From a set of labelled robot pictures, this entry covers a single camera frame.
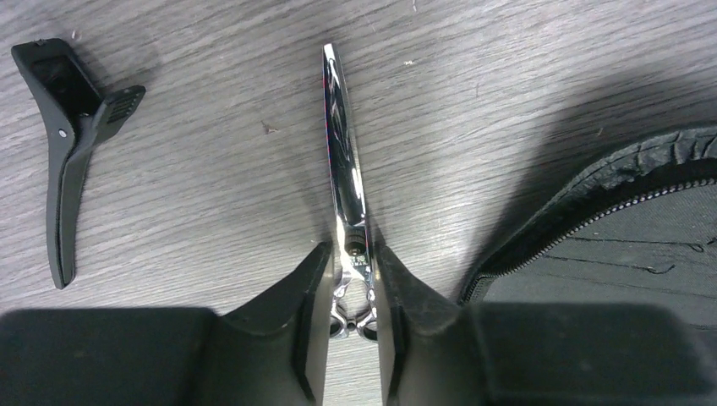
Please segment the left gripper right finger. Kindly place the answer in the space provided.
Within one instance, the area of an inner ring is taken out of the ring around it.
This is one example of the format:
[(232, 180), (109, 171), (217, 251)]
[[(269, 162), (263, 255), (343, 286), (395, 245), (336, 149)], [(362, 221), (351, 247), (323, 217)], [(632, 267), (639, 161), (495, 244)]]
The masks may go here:
[(460, 306), (375, 250), (386, 405), (713, 405), (716, 339), (643, 304)]

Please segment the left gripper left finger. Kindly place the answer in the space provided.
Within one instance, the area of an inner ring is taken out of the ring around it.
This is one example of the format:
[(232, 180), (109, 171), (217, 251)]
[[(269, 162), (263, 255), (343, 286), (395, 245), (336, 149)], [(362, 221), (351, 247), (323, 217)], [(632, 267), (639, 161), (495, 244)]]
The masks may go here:
[(1, 318), (4, 405), (319, 405), (332, 247), (225, 315), (25, 309)]

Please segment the silver scissors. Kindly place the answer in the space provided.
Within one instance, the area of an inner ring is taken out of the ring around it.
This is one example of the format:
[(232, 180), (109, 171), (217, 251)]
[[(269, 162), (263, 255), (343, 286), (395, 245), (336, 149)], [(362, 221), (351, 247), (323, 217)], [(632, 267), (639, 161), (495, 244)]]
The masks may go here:
[[(375, 343), (375, 269), (367, 205), (358, 150), (354, 145), (346, 81), (337, 47), (332, 43), (322, 47), (322, 83), (340, 264), (340, 276), (336, 280), (331, 302), (330, 337), (343, 339), (355, 332), (362, 339)], [(366, 292), (368, 309), (359, 315), (349, 315), (342, 307), (342, 299), (354, 281), (361, 282)]]

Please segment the black zip tool case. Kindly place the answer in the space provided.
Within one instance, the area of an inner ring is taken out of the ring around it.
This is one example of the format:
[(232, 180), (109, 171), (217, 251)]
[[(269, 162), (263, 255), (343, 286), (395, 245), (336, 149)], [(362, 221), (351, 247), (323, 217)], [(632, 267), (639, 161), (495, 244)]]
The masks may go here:
[(716, 328), (716, 127), (643, 137), (591, 162), (479, 260), (482, 301), (658, 305)]

